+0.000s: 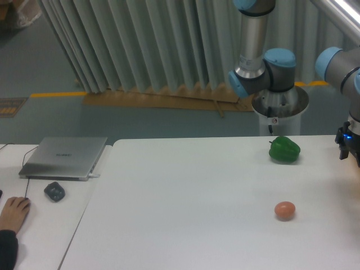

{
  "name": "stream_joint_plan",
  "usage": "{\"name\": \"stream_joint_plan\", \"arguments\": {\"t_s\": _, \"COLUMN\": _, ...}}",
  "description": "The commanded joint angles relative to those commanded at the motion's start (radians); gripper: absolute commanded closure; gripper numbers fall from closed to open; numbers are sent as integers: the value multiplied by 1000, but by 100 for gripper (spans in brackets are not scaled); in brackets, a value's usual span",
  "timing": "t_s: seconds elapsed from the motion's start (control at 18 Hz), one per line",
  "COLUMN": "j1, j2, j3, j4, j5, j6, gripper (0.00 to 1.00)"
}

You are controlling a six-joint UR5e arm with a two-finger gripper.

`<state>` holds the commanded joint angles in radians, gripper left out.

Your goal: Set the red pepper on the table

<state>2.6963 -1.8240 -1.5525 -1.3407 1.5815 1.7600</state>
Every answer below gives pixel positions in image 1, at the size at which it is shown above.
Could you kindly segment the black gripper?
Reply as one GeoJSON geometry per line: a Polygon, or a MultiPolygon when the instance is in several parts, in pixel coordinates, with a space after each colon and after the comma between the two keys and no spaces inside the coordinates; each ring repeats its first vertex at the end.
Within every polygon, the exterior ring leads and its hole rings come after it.
{"type": "Polygon", "coordinates": [[[350,130],[350,121],[344,122],[343,126],[337,130],[335,136],[335,143],[339,145],[340,160],[348,158],[351,153],[356,159],[357,165],[360,168],[359,157],[359,135],[350,130]]]}

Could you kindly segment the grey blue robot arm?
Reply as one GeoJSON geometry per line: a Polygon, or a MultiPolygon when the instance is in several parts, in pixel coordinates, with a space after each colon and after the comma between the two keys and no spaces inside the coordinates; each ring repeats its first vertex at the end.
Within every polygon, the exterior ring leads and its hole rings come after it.
{"type": "MultiPolygon", "coordinates": [[[[295,85],[295,55],[283,48],[263,49],[275,1],[234,1],[234,5],[242,15],[242,38],[240,59],[228,80],[239,97],[253,97],[261,135],[275,136],[271,157],[291,163],[300,151],[284,135],[298,133],[300,115],[309,104],[307,93],[295,85]]],[[[348,120],[337,130],[335,142],[341,159],[349,155],[359,158],[359,48],[346,51],[330,47],[318,56],[315,70],[349,98],[348,120]]]]}

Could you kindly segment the person's bare hand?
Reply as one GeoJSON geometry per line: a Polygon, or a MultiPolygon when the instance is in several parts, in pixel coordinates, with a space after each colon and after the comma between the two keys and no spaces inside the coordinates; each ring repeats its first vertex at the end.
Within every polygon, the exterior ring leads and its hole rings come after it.
{"type": "Polygon", "coordinates": [[[11,230],[16,234],[20,231],[25,218],[22,213],[26,197],[9,198],[1,211],[1,230],[11,230]]]}

